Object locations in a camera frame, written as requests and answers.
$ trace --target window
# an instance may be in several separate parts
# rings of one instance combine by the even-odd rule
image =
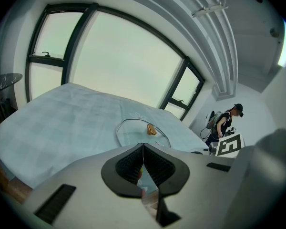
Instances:
[[[180,120],[204,84],[163,34],[97,3],[47,5],[30,41],[25,79],[28,102],[73,82],[170,111]]]

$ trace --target wooden floor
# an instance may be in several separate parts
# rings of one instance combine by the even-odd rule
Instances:
[[[18,202],[23,203],[25,198],[30,194],[32,188],[25,185],[18,178],[8,181],[5,172],[0,167],[0,189],[15,198]]]

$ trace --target black cap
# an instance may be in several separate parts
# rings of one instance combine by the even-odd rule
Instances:
[[[237,110],[239,110],[240,112],[243,111],[243,106],[242,106],[241,104],[235,104],[234,106],[235,106],[235,107],[237,108]]]

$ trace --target window frame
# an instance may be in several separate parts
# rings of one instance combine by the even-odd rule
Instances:
[[[194,64],[191,62],[190,58],[186,56],[171,40],[169,40],[166,36],[164,36],[162,33],[160,33],[157,29],[153,28],[149,24],[145,23],[144,21],[130,15],[127,13],[124,13],[122,11],[108,8],[105,6],[100,6],[97,3],[87,4],[87,3],[63,3],[63,4],[54,4],[50,5],[48,4],[43,13],[41,14],[39,20],[37,21],[37,24],[35,26],[35,29],[33,31],[33,35],[29,44],[28,54],[27,54],[27,60],[26,60],[26,70],[25,70],[25,88],[26,88],[26,96],[27,101],[29,102],[31,100],[30,96],[30,64],[32,62],[35,63],[42,63],[42,64],[48,64],[53,66],[62,67],[62,76],[61,76],[61,85],[66,84],[69,82],[70,79],[70,70],[72,66],[72,62],[74,59],[74,55],[76,52],[76,48],[78,46],[78,43],[80,41],[80,38],[86,28],[87,23],[89,22],[90,18],[93,16],[93,14],[96,11],[105,12],[108,14],[112,14],[115,16],[118,16],[120,18],[123,18],[125,20],[128,20],[144,29],[149,31],[151,34],[162,40],[164,43],[166,43],[171,49],[173,49],[182,59],[182,65],[180,69],[178,70],[172,85],[170,86],[169,90],[166,93],[166,96],[164,97],[164,100],[162,101],[160,105],[160,109],[165,109],[167,104],[170,102],[178,107],[181,107],[185,110],[184,114],[180,118],[182,121],[185,116],[187,115],[188,111],[192,107],[193,103],[195,102],[197,96],[199,95],[201,88],[204,84],[204,78],[201,76],[201,74],[197,71]],[[54,13],[61,13],[61,12],[82,12],[82,16],[77,22],[71,36],[69,39],[69,42],[66,47],[66,51],[64,54],[63,59],[55,58],[55,57],[46,57],[46,56],[36,56],[33,55],[35,45],[39,36],[39,33],[42,29],[42,26],[44,24],[44,21],[49,14]],[[194,96],[192,97],[189,105],[185,105],[180,101],[177,101],[173,99],[173,94],[186,70],[186,68],[189,68],[193,74],[197,77],[199,80],[199,84],[197,86],[196,92]]]

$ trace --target person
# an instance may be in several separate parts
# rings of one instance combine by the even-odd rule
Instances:
[[[218,142],[225,135],[226,129],[231,126],[233,116],[243,117],[243,115],[243,106],[241,104],[235,104],[232,109],[224,112],[216,121],[216,129],[211,130],[205,144],[209,146],[212,142]]]

